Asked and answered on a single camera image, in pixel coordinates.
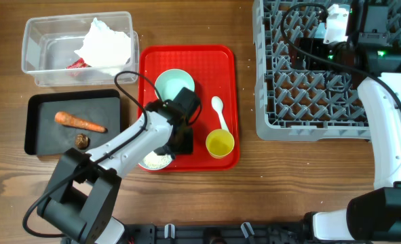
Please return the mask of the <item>white crumpled paper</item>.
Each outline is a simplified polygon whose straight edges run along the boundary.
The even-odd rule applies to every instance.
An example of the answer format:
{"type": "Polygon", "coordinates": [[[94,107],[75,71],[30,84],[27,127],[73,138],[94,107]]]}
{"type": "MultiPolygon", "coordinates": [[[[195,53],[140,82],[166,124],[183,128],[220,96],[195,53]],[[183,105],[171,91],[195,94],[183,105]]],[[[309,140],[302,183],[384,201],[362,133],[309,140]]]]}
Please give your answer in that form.
{"type": "Polygon", "coordinates": [[[88,66],[106,67],[102,72],[115,76],[132,57],[132,40],[124,32],[113,31],[103,21],[94,18],[82,47],[74,52],[88,66]]]}

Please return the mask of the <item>clear plastic bin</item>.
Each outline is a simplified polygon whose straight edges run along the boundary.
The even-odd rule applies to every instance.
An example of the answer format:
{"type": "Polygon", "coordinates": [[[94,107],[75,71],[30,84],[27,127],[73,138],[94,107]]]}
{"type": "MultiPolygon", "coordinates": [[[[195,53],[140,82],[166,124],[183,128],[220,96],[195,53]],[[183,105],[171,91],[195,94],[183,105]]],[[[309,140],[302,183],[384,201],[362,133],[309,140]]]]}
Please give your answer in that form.
{"type": "Polygon", "coordinates": [[[27,21],[22,41],[21,69],[34,77],[40,87],[112,84],[114,76],[125,70],[139,69],[138,35],[132,28],[129,12],[100,12],[31,18],[27,21]],[[75,50],[93,21],[104,22],[112,31],[123,32],[130,38],[127,49],[131,56],[123,65],[70,68],[80,59],[75,50]]]}

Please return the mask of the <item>black tray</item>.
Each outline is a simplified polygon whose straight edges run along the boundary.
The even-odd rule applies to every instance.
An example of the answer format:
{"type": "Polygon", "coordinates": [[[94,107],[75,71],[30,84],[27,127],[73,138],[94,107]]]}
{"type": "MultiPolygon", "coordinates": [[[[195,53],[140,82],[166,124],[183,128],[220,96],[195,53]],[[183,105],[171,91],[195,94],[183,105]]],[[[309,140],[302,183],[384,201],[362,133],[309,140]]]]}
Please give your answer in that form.
{"type": "Polygon", "coordinates": [[[121,133],[121,101],[115,89],[34,95],[28,101],[24,151],[28,155],[56,155],[75,147],[75,138],[84,134],[88,148],[98,147],[121,133]],[[55,122],[64,111],[99,124],[104,133],[67,127],[55,122]]]}

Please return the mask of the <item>white plastic spoon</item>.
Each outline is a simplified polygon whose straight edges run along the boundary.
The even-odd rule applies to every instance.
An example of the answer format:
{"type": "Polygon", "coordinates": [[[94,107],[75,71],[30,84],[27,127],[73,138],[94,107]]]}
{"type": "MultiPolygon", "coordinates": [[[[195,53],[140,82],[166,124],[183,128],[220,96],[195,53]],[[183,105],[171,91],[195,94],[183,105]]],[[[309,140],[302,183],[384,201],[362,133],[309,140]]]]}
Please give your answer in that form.
{"type": "Polygon", "coordinates": [[[224,108],[223,101],[218,96],[214,96],[211,99],[211,105],[212,105],[212,108],[216,111],[216,113],[218,115],[221,129],[229,131],[229,128],[227,127],[225,118],[223,116],[223,108],[224,108]]]}

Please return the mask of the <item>orange carrot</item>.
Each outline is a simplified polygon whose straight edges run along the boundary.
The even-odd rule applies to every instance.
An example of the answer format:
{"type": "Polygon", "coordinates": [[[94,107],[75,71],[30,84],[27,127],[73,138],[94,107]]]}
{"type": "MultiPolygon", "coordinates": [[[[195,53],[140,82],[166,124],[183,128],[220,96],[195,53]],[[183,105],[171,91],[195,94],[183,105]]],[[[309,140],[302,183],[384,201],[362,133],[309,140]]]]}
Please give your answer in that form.
{"type": "Polygon", "coordinates": [[[107,129],[104,126],[98,125],[91,121],[87,121],[85,119],[81,119],[76,117],[70,113],[60,111],[55,114],[54,120],[56,123],[59,123],[68,127],[75,127],[79,129],[85,129],[90,131],[95,131],[99,133],[104,133],[107,129]]]}

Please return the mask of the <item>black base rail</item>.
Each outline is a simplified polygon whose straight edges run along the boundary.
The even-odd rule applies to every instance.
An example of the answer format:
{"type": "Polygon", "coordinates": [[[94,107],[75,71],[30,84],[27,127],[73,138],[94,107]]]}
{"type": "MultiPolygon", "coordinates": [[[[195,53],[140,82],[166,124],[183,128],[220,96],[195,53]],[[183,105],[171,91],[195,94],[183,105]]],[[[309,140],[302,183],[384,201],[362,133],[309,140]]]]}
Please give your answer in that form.
{"type": "Polygon", "coordinates": [[[279,244],[316,243],[302,223],[251,224],[217,226],[176,226],[166,224],[127,225],[119,241],[124,244],[279,244]]]}

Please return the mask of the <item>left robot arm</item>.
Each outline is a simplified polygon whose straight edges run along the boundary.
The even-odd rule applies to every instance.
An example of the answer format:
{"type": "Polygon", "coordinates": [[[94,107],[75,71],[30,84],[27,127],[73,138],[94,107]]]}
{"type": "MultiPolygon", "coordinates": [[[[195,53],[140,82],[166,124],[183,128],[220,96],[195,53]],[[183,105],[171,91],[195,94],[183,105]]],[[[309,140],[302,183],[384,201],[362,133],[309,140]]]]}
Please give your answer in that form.
{"type": "Polygon", "coordinates": [[[132,126],[112,140],[62,154],[33,211],[75,243],[122,243],[125,225],[112,216],[121,181],[147,155],[174,159],[193,151],[190,119],[199,102],[156,100],[132,126]]]}

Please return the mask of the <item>red plastic tray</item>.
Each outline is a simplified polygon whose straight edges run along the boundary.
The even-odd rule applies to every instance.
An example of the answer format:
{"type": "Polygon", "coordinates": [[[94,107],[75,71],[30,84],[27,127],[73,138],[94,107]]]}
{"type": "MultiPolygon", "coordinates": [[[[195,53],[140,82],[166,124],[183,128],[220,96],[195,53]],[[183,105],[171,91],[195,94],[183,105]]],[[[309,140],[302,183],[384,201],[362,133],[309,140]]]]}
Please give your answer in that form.
{"type": "Polygon", "coordinates": [[[188,72],[195,81],[195,93],[202,111],[193,124],[194,147],[191,155],[178,155],[159,173],[186,171],[222,171],[231,169],[240,159],[240,137],[233,52],[224,45],[155,45],[140,55],[141,74],[156,81],[163,72],[177,68],[188,72]],[[211,99],[223,101],[223,116],[235,139],[235,146],[222,159],[213,158],[206,148],[207,135],[221,127],[211,99]]]}

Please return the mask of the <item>red snack wrapper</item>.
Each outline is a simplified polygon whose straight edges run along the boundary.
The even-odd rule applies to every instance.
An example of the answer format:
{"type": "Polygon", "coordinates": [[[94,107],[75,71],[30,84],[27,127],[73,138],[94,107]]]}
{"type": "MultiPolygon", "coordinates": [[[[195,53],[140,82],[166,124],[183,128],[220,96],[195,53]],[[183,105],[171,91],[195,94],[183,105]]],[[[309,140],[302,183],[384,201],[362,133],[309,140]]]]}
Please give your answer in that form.
{"type": "Polygon", "coordinates": [[[90,65],[86,64],[83,58],[80,58],[71,65],[67,66],[67,69],[87,68],[87,67],[90,67],[90,65]]]}

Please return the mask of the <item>grey dishwasher rack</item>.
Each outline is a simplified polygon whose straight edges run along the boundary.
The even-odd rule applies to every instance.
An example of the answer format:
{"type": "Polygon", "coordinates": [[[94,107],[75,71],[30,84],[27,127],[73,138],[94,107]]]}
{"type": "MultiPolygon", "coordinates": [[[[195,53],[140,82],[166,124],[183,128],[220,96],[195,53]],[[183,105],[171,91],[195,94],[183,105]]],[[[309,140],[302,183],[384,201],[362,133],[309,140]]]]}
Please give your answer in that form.
{"type": "MultiPolygon", "coordinates": [[[[302,7],[288,13],[296,1],[255,0],[252,6],[256,48],[256,132],[263,140],[317,141],[329,138],[370,139],[365,110],[348,74],[327,68],[292,68],[285,28],[297,38],[324,39],[320,9],[302,7]]],[[[350,1],[322,1],[348,5],[350,1]]]]}

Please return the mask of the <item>green bowl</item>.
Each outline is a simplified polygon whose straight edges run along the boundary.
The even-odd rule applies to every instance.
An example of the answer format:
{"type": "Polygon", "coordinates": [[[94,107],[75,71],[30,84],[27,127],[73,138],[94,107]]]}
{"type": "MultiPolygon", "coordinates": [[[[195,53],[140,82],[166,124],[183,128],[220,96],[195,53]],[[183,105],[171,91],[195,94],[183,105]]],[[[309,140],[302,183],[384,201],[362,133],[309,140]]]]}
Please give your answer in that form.
{"type": "Polygon", "coordinates": [[[182,88],[195,91],[193,77],[181,69],[169,69],[158,76],[155,81],[157,91],[155,95],[160,95],[162,100],[173,100],[182,88]]]}

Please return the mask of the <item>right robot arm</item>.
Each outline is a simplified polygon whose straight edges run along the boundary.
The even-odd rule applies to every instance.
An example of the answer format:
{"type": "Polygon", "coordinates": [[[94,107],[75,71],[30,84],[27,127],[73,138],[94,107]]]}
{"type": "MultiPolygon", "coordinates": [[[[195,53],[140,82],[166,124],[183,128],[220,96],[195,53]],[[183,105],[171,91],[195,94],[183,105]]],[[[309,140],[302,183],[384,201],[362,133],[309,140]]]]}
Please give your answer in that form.
{"type": "Polygon", "coordinates": [[[401,47],[352,41],[317,54],[289,45],[328,68],[353,75],[375,158],[373,191],[352,199],[346,209],[310,214],[309,236],[317,241],[401,242],[401,47]]]}

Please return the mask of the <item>yellow cup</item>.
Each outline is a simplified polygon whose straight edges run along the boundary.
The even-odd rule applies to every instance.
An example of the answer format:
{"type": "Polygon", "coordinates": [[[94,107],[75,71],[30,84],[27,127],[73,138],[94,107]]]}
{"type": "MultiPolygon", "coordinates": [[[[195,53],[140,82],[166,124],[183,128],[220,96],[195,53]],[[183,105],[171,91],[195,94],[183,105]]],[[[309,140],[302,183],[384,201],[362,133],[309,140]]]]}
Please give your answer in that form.
{"type": "Polygon", "coordinates": [[[232,152],[235,146],[233,135],[225,129],[211,131],[206,137],[206,149],[215,159],[222,159],[232,152]]]}

